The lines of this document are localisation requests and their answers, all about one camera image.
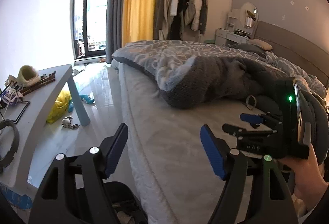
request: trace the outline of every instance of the drawer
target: drawer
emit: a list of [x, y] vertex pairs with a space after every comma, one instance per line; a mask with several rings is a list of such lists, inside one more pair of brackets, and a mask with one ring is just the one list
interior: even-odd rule
[[236, 43], [246, 43], [248, 41], [247, 38], [239, 36], [239, 35], [234, 35], [231, 33], [228, 33], [226, 38], [230, 41], [234, 41]]
[[223, 29], [216, 29], [216, 36], [226, 38], [227, 31]]
[[225, 46], [225, 44], [226, 44], [226, 38], [222, 38], [220, 36], [216, 36], [215, 44], [216, 45], [219, 45], [219, 46]]

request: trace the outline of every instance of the pillow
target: pillow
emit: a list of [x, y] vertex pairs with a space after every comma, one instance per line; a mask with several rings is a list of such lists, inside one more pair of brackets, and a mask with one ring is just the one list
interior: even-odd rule
[[247, 43], [257, 45], [260, 48], [262, 48], [264, 51], [271, 51], [273, 49], [273, 47], [270, 44], [261, 40], [249, 40], [247, 41]]
[[248, 44], [248, 43], [235, 44], [235, 45], [232, 45], [231, 48], [240, 49], [240, 50], [243, 50], [246, 52], [254, 52], [254, 53], [258, 54], [260, 57], [263, 57], [264, 59], [266, 59], [265, 51], [254, 44]]

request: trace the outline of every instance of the human hand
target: human hand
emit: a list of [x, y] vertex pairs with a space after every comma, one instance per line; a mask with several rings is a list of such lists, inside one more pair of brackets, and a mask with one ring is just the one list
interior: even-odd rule
[[308, 211], [319, 203], [328, 188], [328, 183], [322, 178], [317, 166], [313, 145], [310, 144], [309, 147], [308, 160], [290, 156], [278, 160], [295, 172], [294, 193], [297, 198], [304, 201]]

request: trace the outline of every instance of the white bed sheet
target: white bed sheet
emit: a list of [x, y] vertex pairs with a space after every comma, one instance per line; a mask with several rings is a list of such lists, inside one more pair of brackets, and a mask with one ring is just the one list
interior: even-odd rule
[[[227, 99], [179, 110], [170, 107], [155, 83], [140, 71], [119, 64], [119, 77], [123, 121], [129, 127], [129, 159], [148, 223], [206, 224], [224, 182], [213, 173], [200, 128], [208, 124], [216, 137], [234, 148], [236, 138], [225, 134], [222, 125], [251, 130], [240, 114], [261, 111], [250, 111], [243, 103]], [[236, 223], [245, 218], [251, 182], [247, 177]]]

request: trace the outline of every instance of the beige pillow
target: beige pillow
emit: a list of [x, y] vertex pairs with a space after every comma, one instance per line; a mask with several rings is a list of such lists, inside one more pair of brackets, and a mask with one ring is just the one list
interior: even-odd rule
[[261, 40], [249, 40], [247, 41], [247, 43], [257, 45], [258, 47], [262, 48], [264, 51], [271, 51], [273, 49], [273, 47], [270, 44]]

